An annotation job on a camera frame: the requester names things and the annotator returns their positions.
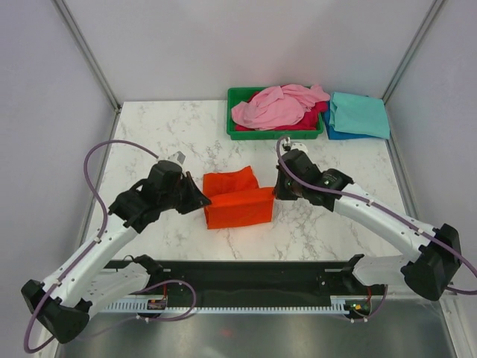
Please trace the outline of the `orange t shirt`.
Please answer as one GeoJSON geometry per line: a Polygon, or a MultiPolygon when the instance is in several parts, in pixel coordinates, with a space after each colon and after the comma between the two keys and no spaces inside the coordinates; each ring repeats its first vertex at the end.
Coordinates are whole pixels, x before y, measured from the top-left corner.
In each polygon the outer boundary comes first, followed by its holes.
{"type": "Polygon", "coordinates": [[[274,189],[261,187],[250,166],[237,172],[207,173],[203,193],[211,201],[204,208],[210,230],[245,227],[272,220],[274,189]]]}

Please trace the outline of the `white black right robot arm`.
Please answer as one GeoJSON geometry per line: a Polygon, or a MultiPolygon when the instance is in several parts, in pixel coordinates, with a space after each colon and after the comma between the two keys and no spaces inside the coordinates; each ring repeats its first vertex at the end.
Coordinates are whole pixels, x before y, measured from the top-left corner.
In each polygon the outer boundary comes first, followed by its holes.
{"type": "Polygon", "coordinates": [[[347,292],[359,293],[373,285],[406,285],[429,301],[440,299],[461,267],[460,238],[454,227],[443,224],[436,228],[400,215],[343,172],[322,172],[299,148],[279,148],[277,156],[276,199],[303,198],[357,222],[398,250],[397,256],[355,255],[349,261],[350,269],[341,275],[347,292]]]}

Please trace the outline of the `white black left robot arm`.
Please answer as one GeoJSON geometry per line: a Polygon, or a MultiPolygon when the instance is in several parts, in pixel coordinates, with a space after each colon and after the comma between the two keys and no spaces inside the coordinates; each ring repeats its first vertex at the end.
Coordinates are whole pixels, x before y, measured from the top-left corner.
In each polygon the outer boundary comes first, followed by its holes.
{"type": "Polygon", "coordinates": [[[118,194],[107,212],[107,223],[96,235],[44,280],[28,280],[23,285],[21,293],[32,322],[40,322],[53,339],[64,344],[117,299],[143,289],[147,293],[161,290],[164,277],[146,255],[100,283],[93,281],[115,254],[161,213],[176,210],[185,215],[210,205],[191,174],[183,171],[183,161],[183,154],[177,152],[153,164],[146,178],[118,194]]]}

